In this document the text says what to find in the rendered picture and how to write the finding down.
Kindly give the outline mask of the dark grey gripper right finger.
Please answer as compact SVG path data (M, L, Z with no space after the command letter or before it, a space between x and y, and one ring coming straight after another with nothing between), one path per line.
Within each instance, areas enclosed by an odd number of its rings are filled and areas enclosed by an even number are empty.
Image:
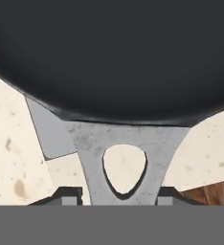
M201 205L201 202L183 196L174 187L161 187L156 200L157 206Z

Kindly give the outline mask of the grey hob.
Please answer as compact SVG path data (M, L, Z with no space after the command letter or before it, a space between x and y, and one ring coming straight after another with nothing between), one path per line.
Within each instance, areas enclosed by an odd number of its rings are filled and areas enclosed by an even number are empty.
M52 160L75 153L74 142L62 120L31 99L26 98L26 103L44 158Z

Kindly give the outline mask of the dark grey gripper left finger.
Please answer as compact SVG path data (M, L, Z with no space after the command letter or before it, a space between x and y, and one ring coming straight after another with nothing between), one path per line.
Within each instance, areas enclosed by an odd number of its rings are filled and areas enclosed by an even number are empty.
M32 203L32 206L82 206L82 187L59 187L52 196Z

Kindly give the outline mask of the black pan with grey handle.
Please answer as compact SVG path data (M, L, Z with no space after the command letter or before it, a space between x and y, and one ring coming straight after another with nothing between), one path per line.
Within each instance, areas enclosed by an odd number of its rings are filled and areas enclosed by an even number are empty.
M152 205L224 111L224 0L0 0L0 78L65 121L95 205Z

